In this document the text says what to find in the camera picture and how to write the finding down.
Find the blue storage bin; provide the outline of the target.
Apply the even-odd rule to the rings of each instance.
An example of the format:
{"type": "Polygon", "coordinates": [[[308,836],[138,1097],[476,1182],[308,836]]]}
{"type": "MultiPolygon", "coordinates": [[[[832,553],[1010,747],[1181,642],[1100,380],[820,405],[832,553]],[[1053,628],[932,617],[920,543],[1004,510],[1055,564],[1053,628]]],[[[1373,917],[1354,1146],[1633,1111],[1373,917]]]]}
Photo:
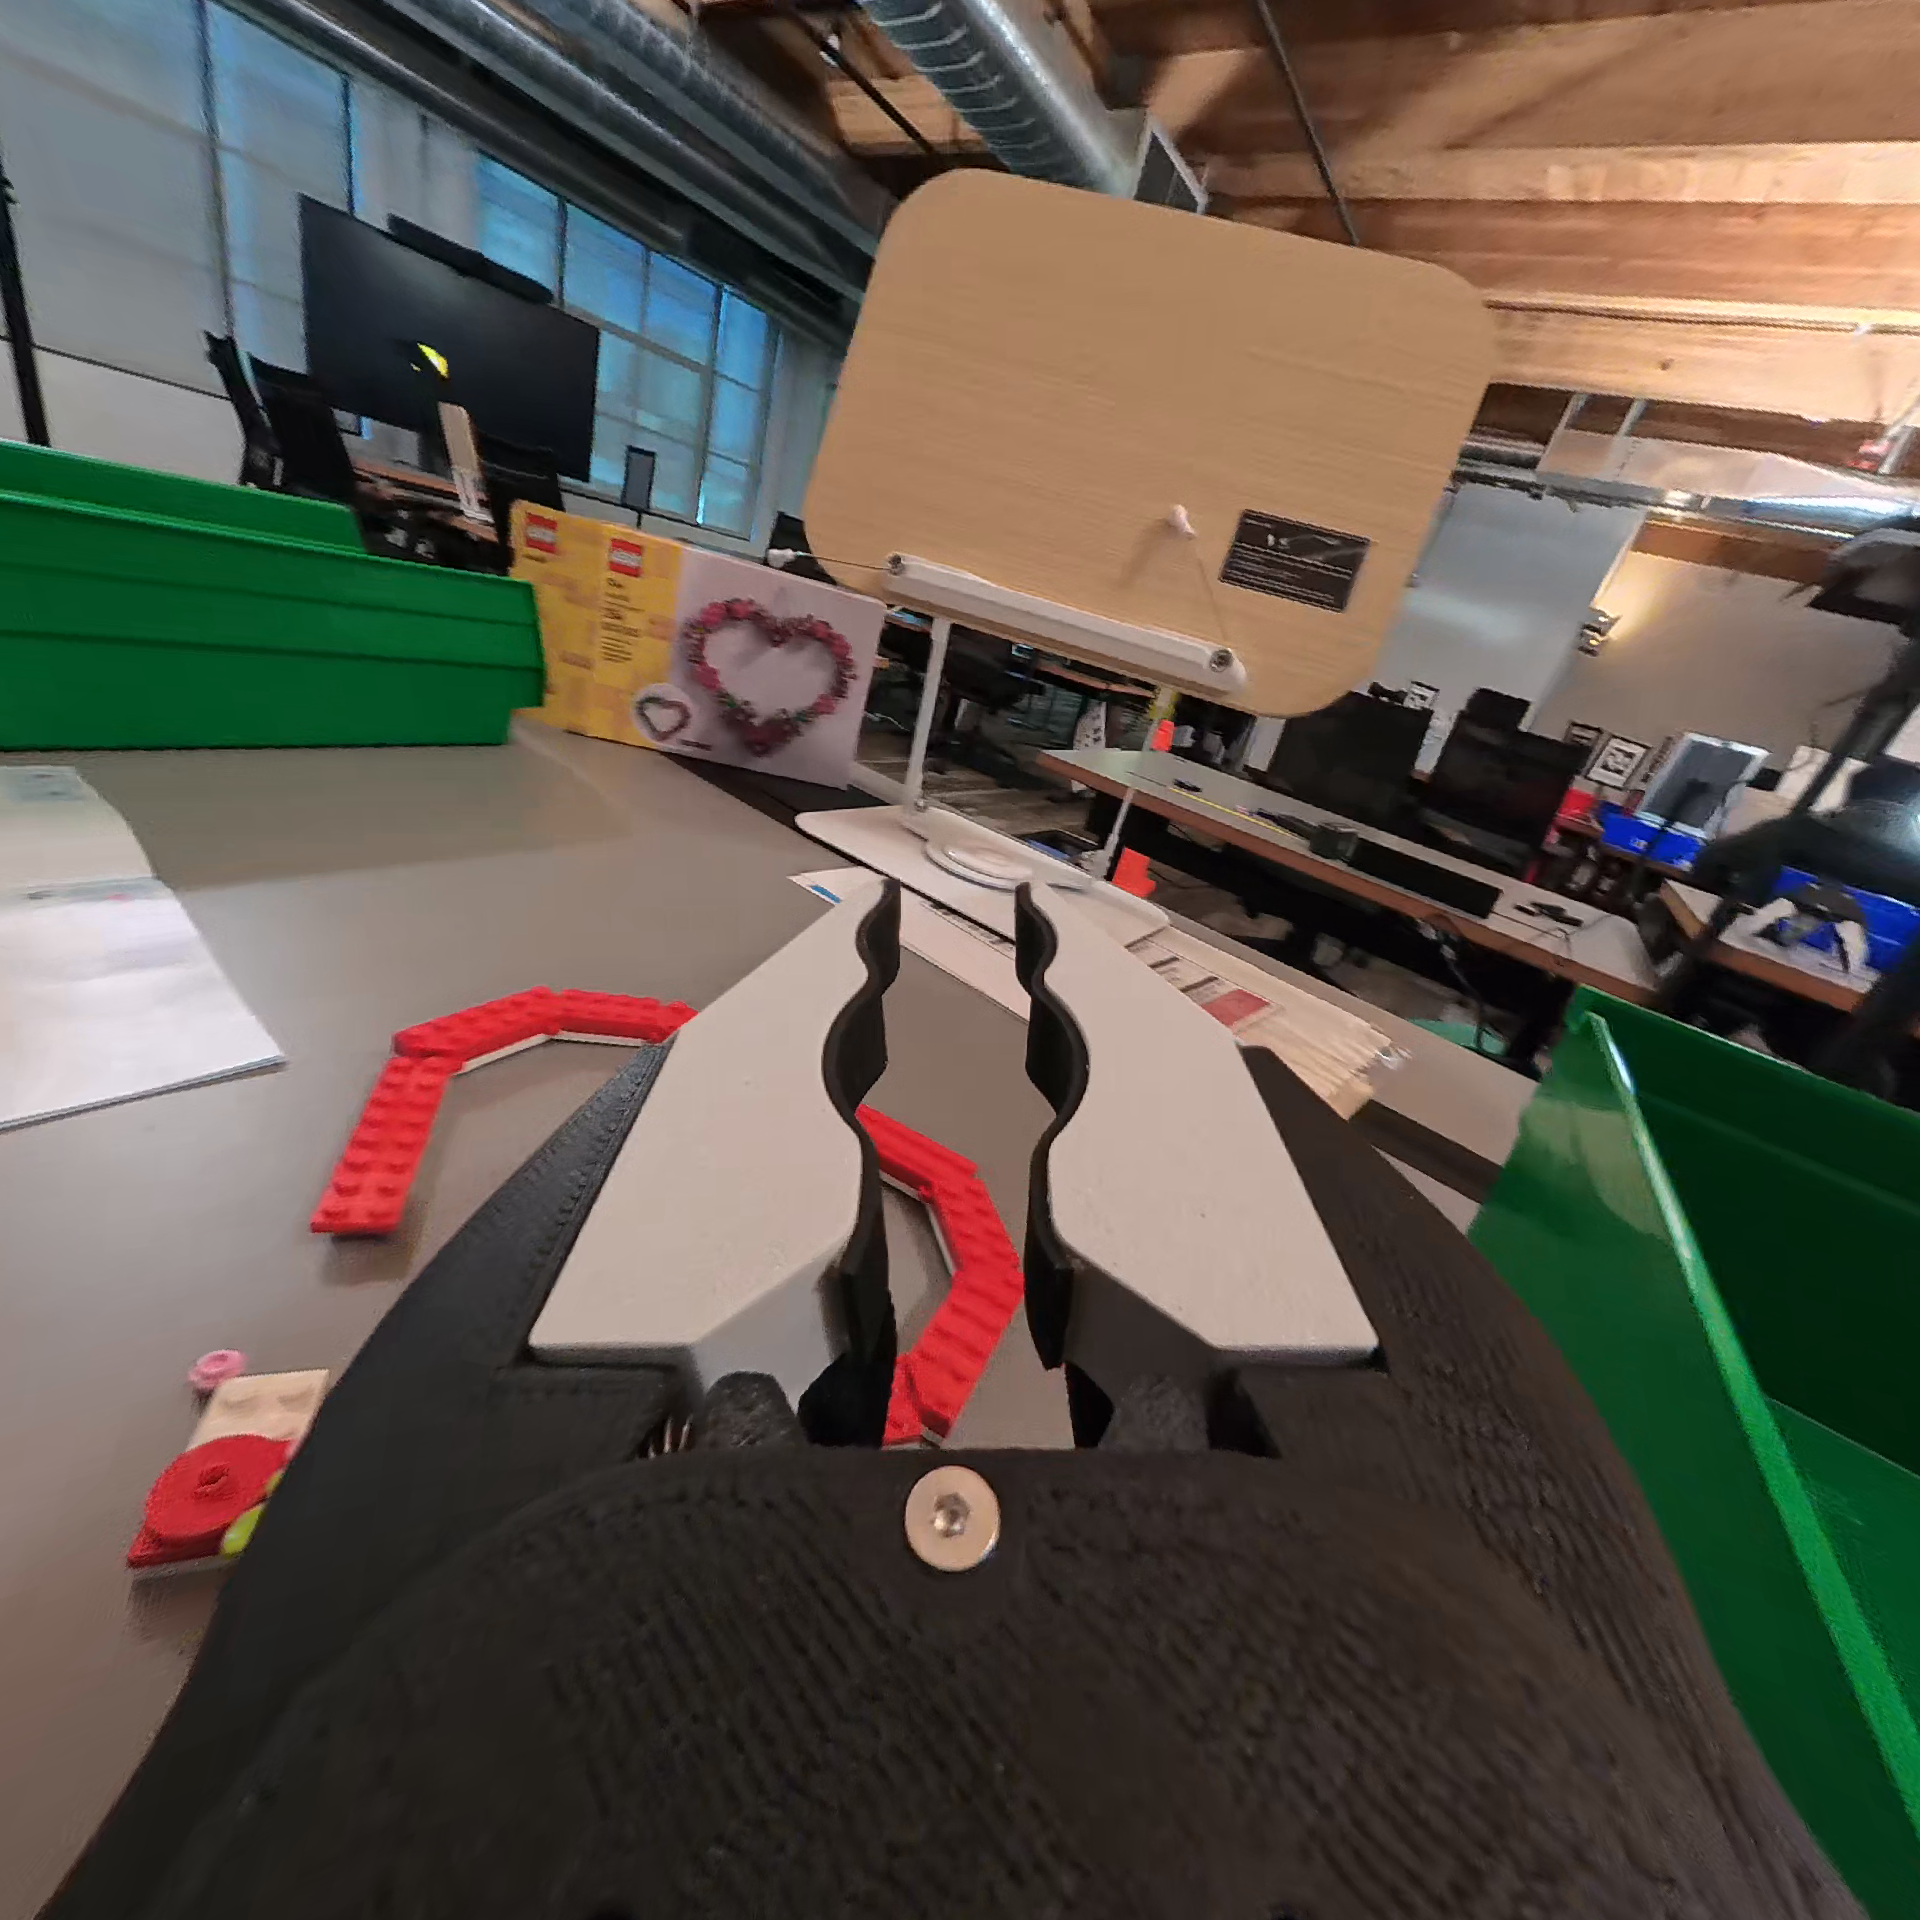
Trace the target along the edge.
{"type": "MultiPolygon", "coordinates": [[[[1591,817],[1593,839],[1602,849],[1628,858],[1640,858],[1650,866],[1688,875],[1716,833],[1694,823],[1666,819],[1657,812],[1632,812],[1614,802],[1597,802],[1591,817]]],[[[1865,962],[1871,970],[1887,966],[1917,931],[1917,906],[1906,895],[1887,895],[1868,889],[1858,881],[1834,883],[1858,903],[1865,926],[1865,962]]]]}

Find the tall green plastic bin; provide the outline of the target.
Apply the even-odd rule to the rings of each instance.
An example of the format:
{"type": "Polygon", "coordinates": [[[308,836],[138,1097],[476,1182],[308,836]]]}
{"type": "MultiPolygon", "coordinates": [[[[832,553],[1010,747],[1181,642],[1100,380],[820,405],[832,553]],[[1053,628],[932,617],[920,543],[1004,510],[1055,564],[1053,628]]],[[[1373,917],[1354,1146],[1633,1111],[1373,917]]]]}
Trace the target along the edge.
{"type": "Polygon", "coordinates": [[[1914,1127],[1581,990],[1472,1228],[1870,1916],[1917,1916],[1914,1127]]]}

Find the stacked green plastic bins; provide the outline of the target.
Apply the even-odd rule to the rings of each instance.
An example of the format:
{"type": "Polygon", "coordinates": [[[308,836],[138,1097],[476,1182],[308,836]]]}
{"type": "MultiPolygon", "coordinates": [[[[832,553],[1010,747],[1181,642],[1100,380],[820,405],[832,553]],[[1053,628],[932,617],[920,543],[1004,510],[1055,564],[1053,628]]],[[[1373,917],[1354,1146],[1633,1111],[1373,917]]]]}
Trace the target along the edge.
{"type": "Polygon", "coordinates": [[[1,446],[6,753],[489,747],[543,698],[525,582],[336,503],[1,446]]]}

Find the wooden book stand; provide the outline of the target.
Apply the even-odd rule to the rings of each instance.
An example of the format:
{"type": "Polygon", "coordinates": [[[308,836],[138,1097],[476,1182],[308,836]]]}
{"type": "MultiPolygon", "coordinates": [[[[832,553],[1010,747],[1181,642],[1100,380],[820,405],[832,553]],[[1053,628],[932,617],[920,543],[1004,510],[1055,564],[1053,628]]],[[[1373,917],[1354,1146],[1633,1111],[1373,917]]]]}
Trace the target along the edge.
{"type": "Polygon", "coordinates": [[[1496,361],[1433,262],[984,171],[874,253],[802,523],[832,578],[929,615],[901,802],[830,853],[1010,938],[1050,881],[1121,945],[1149,900],[920,795],[954,628],[1255,716],[1364,678],[1496,361]]]}

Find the long grey office desk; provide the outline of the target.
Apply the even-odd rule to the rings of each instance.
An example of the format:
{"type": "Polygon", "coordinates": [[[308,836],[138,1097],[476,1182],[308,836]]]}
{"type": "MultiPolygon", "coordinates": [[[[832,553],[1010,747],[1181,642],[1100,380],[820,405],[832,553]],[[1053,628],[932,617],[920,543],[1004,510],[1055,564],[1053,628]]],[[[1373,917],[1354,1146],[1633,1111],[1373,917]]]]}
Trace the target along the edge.
{"type": "Polygon", "coordinates": [[[1662,987],[1632,919],[1166,753],[1041,753],[1037,772],[1200,833],[1269,869],[1450,931],[1551,978],[1650,1003],[1662,987]]]}

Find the black desk monitor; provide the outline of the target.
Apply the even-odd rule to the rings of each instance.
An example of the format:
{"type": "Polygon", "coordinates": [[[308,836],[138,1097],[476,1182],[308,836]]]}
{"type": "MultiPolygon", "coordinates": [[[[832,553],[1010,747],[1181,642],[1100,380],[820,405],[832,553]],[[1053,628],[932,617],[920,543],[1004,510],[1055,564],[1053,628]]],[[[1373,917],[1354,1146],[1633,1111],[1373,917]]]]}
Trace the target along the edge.
{"type": "Polygon", "coordinates": [[[1288,717],[1258,779],[1266,788],[1354,826],[1437,846],[1414,790],[1431,713],[1368,693],[1288,717]]]}
{"type": "Polygon", "coordinates": [[[1576,743],[1461,716],[1424,782],[1418,836],[1522,881],[1585,759],[1576,743]]]}

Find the large black monitor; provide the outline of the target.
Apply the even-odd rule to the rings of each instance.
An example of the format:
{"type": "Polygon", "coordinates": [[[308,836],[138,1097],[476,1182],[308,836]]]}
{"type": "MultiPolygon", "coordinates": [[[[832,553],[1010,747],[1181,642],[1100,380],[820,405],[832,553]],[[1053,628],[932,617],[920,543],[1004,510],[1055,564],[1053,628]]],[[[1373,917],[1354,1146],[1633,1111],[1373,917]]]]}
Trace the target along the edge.
{"type": "Polygon", "coordinates": [[[430,430],[465,409],[480,434],[542,450],[586,481],[601,332],[550,302],[300,198],[305,373],[342,413],[430,430]]]}

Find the black office chair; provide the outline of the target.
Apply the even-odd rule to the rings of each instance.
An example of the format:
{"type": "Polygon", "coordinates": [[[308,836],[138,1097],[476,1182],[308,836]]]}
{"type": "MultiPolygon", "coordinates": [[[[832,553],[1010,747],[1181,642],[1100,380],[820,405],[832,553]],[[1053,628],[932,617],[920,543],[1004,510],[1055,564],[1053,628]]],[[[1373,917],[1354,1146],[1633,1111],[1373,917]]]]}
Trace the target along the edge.
{"type": "Polygon", "coordinates": [[[230,335],[207,332],[204,346],[242,430],[238,482],[361,513],[359,473],[319,387],[240,351],[230,335]]]}

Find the lego set box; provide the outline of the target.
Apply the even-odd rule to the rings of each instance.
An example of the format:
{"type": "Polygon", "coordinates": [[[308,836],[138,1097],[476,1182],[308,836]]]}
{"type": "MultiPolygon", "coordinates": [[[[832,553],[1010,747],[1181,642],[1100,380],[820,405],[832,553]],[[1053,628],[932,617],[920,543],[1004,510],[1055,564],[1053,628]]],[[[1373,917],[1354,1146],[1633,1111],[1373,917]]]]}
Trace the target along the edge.
{"type": "Polygon", "coordinates": [[[553,729],[685,763],[842,788],[885,611],[792,570],[511,506],[553,729]]]}

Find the small lego rose assembly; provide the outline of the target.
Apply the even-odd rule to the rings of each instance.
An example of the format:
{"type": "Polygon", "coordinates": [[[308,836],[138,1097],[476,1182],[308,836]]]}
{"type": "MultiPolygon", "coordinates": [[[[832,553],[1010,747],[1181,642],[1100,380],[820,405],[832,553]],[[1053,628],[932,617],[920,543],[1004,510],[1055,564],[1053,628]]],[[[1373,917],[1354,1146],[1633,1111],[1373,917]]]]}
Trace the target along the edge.
{"type": "Polygon", "coordinates": [[[184,1446],[146,1492],[126,1569],[218,1569],[249,1543],[272,1490],[305,1439],[328,1371],[244,1373],[199,1399],[184,1446]]]}

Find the red lego heart frame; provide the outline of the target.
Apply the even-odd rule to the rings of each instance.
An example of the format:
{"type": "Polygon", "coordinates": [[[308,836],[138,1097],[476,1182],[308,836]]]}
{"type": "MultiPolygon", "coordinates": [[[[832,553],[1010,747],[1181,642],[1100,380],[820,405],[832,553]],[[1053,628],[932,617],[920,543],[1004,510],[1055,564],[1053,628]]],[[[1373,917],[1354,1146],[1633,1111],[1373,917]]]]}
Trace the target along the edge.
{"type": "MultiPolygon", "coordinates": [[[[661,1045],[692,1018],[673,998],[532,987],[398,1031],[310,1231],[373,1239],[398,1230],[455,1076],[548,1043],[661,1045]]],[[[952,1435],[1023,1302],[1021,1259],[972,1159],[874,1106],[857,1118],[879,1177],[925,1209],[948,1271],[946,1295],[895,1358],[881,1435],[888,1446],[934,1446],[952,1435]]]]}

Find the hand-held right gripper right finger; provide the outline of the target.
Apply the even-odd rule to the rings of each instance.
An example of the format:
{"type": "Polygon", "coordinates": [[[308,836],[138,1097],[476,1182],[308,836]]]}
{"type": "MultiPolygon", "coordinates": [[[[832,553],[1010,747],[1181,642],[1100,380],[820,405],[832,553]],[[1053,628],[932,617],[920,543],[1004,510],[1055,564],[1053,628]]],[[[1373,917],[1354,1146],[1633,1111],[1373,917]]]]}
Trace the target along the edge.
{"type": "Polygon", "coordinates": [[[1362,1308],[1266,1100],[1288,1075],[1044,883],[1014,893],[1023,1068],[1050,1118],[1025,1190],[1023,1313],[1094,1449],[1137,1391],[1175,1423],[1248,1373],[1362,1370],[1362,1308]]]}

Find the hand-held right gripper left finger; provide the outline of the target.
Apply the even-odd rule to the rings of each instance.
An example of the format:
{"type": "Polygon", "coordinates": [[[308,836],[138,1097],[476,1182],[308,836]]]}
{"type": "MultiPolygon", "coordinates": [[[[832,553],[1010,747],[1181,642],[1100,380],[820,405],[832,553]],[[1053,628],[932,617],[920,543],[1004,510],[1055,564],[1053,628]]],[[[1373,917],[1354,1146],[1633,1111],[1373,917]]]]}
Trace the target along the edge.
{"type": "Polygon", "coordinates": [[[666,1043],[530,1332],[564,1364],[768,1375],[805,1434],[874,1449],[895,1380],[877,1150],[901,889],[839,906],[666,1043]]]}

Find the white instruction booklet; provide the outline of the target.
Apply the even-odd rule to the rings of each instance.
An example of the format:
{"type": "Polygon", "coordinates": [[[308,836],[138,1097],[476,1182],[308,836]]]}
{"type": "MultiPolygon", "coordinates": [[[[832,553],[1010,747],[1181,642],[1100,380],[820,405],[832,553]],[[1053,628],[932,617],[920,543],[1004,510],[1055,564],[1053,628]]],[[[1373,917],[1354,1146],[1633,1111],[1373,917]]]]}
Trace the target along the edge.
{"type": "Polygon", "coordinates": [[[71,766],[4,766],[1,1129],[280,1065],[124,817],[71,766]]]}

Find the silver ventilation duct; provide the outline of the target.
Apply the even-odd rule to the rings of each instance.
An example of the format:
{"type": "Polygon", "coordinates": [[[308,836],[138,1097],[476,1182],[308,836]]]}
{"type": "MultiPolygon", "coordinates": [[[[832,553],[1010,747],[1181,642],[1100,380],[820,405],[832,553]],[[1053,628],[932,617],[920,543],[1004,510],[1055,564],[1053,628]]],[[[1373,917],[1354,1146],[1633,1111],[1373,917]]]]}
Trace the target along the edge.
{"type": "Polygon", "coordinates": [[[1136,140],[1037,4],[864,2],[879,35],[1014,177],[1136,191],[1136,140]]]}

